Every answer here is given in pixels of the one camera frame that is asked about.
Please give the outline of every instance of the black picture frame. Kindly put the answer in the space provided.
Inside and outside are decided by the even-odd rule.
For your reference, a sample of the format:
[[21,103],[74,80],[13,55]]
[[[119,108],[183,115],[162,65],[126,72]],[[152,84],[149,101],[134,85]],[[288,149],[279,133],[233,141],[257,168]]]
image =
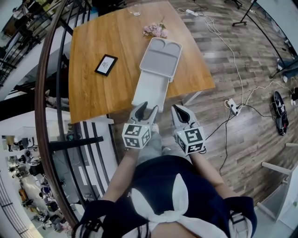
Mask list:
[[[101,63],[103,62],[103,60],[104,60],[106,57],[112,58],[112,59],[114,59],[114,61],[113,61],[113,63],[110,65],[108,71],[107,71],[106,73],[104,73],[104,72],[99,71],[98,68],[99,68],[99,66],[101,65]],[[111,72],[111,70],[112,70],[112,68],[114,67],[114,64],[117,62],[117,60],[118,60],[117,57],[112,56],[112,55],[105,54],[105,55],[103,56],[103,58],[101,59],[101,61],[99,62],[99,64],[97,65],[97,67],[96,67],[96,69],[94,70],[94,72],[99,73],[99,74],[102,74],[102,75],[104,75],[104,76],[108,76],[108,74]]]

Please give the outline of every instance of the black and white marker cube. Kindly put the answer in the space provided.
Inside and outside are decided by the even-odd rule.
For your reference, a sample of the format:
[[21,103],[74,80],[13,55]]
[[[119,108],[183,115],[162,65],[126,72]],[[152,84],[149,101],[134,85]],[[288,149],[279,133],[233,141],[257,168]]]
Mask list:
[[204,150],[205,135],[202,127],[174,131],[174,138],[186,155]]
[[122,138],[126,147],[142,149],[151,138],[150,126],[125,123]]

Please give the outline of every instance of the navy blue shirt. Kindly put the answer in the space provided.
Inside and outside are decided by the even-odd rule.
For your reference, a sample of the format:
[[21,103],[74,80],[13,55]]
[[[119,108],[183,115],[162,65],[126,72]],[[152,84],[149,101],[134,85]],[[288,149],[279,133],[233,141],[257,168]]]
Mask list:
[[132,188],[141,192],[156,215],[174,210],[172,190],[177,174],[181,174],[188,190],[189,206],[184,216],[212,223],[230,237],[230,210],[241,212],[251,221],[254,234],[257,218],[252,198],[221,198],[212,184],[196,173],[189,161],[170,155],[140,164],[128,190],[115,203],[105,200],[91,202],[86,208],[81,224],[106,215],[102,224],[102,237],[121,237],[146,224],[148,220],[137,214],[132,204],[129,196]]

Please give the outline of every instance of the white bow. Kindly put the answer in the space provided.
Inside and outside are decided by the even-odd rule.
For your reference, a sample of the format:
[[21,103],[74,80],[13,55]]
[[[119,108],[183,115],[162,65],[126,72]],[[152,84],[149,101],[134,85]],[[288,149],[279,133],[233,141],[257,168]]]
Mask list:
[[[188,191],[180,174],[176,175],[173,186],[173,211],[165,211],[161,215],[156,215],[144,196],[134,188],[131,191],[131,199],[135,207],[135,211],[149,221],[149,229],[151,232],[159,223],[178,222],[202,238],[227,238],[225,233],[215,225],[199,218],[189,218],[184,216],[188,209]],[[125,234],[123,238],[136,236],[137,228]]]

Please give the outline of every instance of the power strip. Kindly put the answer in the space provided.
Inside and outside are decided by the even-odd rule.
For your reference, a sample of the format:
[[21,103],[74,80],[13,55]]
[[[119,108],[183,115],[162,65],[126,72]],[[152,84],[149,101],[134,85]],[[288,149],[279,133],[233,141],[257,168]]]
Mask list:
[[193,15],[193,16],[195,16],[195,17],[198,17],[198,16],[199,16],[198,13],[195,13],[194,11],[191,11],[191,10],[189,10],[189,9],[186,10],[186,13],[191,14],[191,15]]
[[230,109],[234,113],[235,116],[238,116],[240,114],[240,110],[238,109],[237,104],[234,102],[233,99],[230,99],[227,104],[229,105]]

